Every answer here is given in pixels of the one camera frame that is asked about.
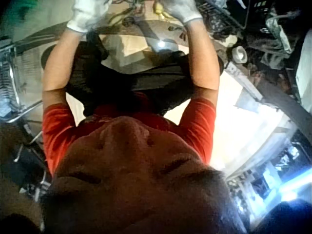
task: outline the red t-shirt sleeve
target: red t-shirt sleeve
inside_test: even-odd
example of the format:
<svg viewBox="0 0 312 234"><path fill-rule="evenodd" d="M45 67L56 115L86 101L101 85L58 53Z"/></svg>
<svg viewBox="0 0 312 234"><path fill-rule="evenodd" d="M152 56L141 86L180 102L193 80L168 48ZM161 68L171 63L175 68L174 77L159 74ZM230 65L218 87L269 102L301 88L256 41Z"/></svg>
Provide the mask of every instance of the red t-shirt sleeve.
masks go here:
<svg viewBox="0 0 312 234"><path fill-rule="evenodd" d="M192 146L204 163L209 163L215 130L215 107L204 99L191 99L186 107L179 128L181 137Z"/></svg>
<svg viewBox="0 0 312 234"><path fill-rule="evenodd" d="M53 174L66 150L75 140L74 116L69 106L51 105L43 113L43 148L50 172Z"/></svg>

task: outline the black pants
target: black pants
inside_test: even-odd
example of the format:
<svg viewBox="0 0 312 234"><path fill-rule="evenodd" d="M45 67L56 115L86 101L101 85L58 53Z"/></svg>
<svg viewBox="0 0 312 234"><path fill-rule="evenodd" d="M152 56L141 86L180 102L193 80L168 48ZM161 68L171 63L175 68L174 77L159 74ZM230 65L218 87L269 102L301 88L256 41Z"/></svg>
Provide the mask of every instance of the black pants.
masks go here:
<svg viewBox="0 0 312 234"><path fill-rule="evenodd" d="M45 67L54 46L41 57ZM144 92L155 114L164 115L187 99L194 91L188 56L173 56L164 65L133 75L119 73L101 64L101 54L91 43L81 42L77 48L72 74L66 91L82 102L84 115L92 115L101 104L115 104L121 111L139 110L133 91Z"/></svg>

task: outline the hand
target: hand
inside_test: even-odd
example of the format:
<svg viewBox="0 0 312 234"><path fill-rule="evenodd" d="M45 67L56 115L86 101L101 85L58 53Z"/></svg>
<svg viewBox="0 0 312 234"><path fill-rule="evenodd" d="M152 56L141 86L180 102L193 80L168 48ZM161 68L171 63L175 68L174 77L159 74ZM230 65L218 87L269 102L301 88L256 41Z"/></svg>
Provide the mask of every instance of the hand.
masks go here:
<svg viewBox="0 0 312 234"><path fill-rule="evenodd" d="M159 0L164 10L184 25L195 19L202 19L194 0Z"/></svg>
<svg viewBox="0 0 312 234"><path fill-rule="evenodd" d="M88 32L105 16L112 0L75 0L73 18L67 27L80 33Z"/></svg>

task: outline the forearm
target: forearm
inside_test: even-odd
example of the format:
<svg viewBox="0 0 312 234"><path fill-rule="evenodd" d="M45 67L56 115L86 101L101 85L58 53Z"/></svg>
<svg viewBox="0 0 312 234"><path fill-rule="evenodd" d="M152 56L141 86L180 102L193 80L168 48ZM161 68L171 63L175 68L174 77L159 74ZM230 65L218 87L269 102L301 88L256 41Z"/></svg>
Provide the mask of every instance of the forearm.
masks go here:
<svg viewBox="0 0 312 234"><path fill-rule="evenodd" d="M43 91L62 89L67 85L81 37L81 33L65 30L47 60L42 78Z"/></svg>
<svg viewBox="0 0 312 234"><path fill-rule="evenodd" d="M189 40L190 72L195 86L218 90L220 81L219 62L202 19L186 24Z"/></svg>

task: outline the black shoe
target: black shoe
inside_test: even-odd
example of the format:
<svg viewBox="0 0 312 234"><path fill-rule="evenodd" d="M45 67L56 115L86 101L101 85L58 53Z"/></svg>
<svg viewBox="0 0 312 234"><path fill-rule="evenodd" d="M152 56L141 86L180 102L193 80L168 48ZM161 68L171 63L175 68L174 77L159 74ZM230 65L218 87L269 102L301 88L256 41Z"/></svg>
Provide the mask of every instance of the black shoe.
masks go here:
<svg viewBox="0 0 312 234"><path fill-rule="evenodd" d="M101 53L101 59L102 60L106 60L108 57L108 51L105 49L105 47L102 44L101 39L99 38L98 33L96 33L95 31L90 31L87 33L87 42L95 45L97 47L97 49L100 51Z"/></svg>

